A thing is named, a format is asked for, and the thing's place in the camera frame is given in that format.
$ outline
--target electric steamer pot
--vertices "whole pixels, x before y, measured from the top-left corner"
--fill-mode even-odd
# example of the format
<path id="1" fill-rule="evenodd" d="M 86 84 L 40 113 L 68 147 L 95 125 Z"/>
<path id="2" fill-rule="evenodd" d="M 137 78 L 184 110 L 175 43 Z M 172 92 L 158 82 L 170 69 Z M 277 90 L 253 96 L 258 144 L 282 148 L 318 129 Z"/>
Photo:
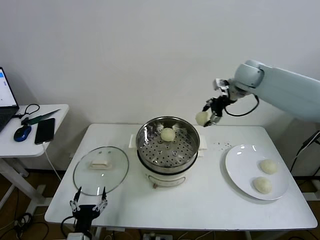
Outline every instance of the electric steamer pot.
<path id="1" fill-rule="evenodd" d="M 164 128 L 174 130 L 173 141 L 161 139 Z M 199 145 L 197 130 L 187 121 L 173 116 L 148 121 L 136 135 L 137 155 L 143 172 L 155 186 L 172 187 L 183 183 L 197 159 Z"/>

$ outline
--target white side table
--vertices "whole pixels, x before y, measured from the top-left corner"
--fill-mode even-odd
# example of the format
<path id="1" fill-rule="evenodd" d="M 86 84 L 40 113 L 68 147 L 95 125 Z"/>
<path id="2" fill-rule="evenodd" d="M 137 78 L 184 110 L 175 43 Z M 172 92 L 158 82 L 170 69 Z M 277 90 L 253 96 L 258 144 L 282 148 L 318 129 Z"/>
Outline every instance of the white side table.
<path id="1" fill-rule="evenodd" d="M 23 114 L 27 106 L 20 106 L 17 114 Z M 54 113 L 50 118 L 55 118 L 56 132 L 60 127 L 63 119 L 65 118 L 69 106 L 67 104 L 53 104 L 53 105 L 40 105 L 39 111 L 29 115 L 28 117 L 34 118 L 39 115 L 52 112 L 54 110 L 61 109 Z M 45 185 L 39 185 L 37 189 L 34 189 L 23 177 L 28 176 L 28 172 L 20 164 L 18 158 L 32 158 L 42 155 L 47 149 L 50 142 L 42 145 L 35 145 L 35 136 L 38 124 L 32 125 L 32 129 L 27 139 L 22 142 L 14 141 L 14 133 L 21 127 L 21 119 L 13 118 L 0 132 L 0 171 L 1 174 L 8 179 L 12 186 L 8 189 L 2 200 L 0 201 L 0 207 L 6 202 L 15 187 L 19 188 L 30 199 L 30 205 L 27 208 L 27 213 L 33 214 L 36 207 L 48 206 L 52 198 L 45 198 L 42 196 L 45 190 Z"/>

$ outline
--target power strip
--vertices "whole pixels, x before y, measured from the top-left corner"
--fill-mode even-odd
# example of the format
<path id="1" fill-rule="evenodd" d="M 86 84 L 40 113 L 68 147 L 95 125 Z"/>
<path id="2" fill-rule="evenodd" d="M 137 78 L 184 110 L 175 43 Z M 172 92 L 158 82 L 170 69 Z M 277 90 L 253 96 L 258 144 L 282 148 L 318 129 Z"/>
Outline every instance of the power strip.
<path id="1" fill-rule="evenodd" d="M 151 232 L 150 234 L 143 234 L 143 240 L 173 240 L 172 235 L 161 235 Z"/>

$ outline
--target laptop screen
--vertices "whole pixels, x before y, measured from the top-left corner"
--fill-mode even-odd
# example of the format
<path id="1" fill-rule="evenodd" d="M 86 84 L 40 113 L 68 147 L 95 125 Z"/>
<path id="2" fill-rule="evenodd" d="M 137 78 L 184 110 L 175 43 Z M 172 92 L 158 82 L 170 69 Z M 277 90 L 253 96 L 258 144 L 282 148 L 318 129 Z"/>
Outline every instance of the laptop screen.
<path id="1" fill-rule="evenodd" d="M 0 107 L 17 106 L 2 69 L 0 69 Z"/>

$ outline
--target white plate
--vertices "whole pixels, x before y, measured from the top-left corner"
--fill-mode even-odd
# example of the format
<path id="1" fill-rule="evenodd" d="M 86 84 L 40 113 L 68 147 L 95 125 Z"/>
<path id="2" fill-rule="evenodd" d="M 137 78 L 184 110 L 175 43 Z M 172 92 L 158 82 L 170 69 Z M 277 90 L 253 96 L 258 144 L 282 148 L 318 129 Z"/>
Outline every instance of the white plate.
<path id="1" fill-rule="evenodd" d="M 262 171 L 259 164 L 264 159 L 272 159 L 276 162 L 276 173 L 267 174 Z M 232 181 L 245 193 L 257 199 L 276 200 L 285 194 L 289 185 L 288 173 L 281 161 L 261 146 L 238 145 L 227 153 L 225 167 Z M 266 177 L 271 181 L 270 193 L 263 194 L 255 188 L 253 180 L 257 177 Z"/>

